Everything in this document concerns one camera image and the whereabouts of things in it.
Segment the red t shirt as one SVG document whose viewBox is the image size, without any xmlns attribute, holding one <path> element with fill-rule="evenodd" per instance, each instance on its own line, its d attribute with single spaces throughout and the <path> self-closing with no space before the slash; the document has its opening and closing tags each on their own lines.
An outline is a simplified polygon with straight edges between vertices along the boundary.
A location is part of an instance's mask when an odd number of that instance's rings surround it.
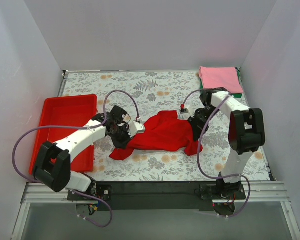
<svg viewBox="0 0 300 240">
<path fill-rule="evenodd" d="M 126 148 L 116 147 L 109 157 L 123 161 L 130 157 L 134 150 L 176 152 L 184 148 L 188 156 L 196 155 L 203 146 L 194 139 L 191 124 L 179 119 L 177 111 L 160 111 L 145 123 L 145 132 L 138 133 L 127 144 Z"/>
</svg>

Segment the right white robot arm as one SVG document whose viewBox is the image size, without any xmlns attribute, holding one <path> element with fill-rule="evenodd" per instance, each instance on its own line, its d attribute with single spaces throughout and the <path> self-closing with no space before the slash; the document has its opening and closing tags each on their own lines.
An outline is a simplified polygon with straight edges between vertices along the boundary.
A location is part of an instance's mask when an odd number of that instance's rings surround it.
<svg viewBox="0 0 300 240">
<path fill-rule="evenodd" d="M 223 87 L 201 89 L 200 101 L 203 108 L 193 110 L 182 104 L 180 114 L 189 116 L 193 139 L 200 143 L 208 131 L 209 122 L 219 112 L 229 119 L 228 142 L 231 148 L 224 169 L 214 177 L 214 183 L 200 186 L 204 200 L 227 199 L 238 196 L 245 199 L 242 185 L 243 171 L 260 147 L 265 144 L 266 135 L 263 112 L 237 101 Z"/>
</svg>

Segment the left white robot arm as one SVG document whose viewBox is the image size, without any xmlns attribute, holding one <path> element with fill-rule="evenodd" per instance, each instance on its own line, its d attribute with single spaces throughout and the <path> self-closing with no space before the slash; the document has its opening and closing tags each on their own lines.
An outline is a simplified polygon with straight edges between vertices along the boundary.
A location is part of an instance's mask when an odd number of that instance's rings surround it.
<svg viewBox="0 0 300 240">
<path fill-rule="evenodd" d="M 32 175 L 54 192 L 64 189 L 79 191 L 85 200 L 96 196 L 93 180 L 71 170 L 71 163 L 95 142 L 109 136 L 113 145 L 124 149 L 145 127 L 138 121 L 124 121 L 127 112 L 114 106 L 111 112 L 95 115 L 85 126 L 56 142 L 44 142 L 38 152 Z"/>
</svg>

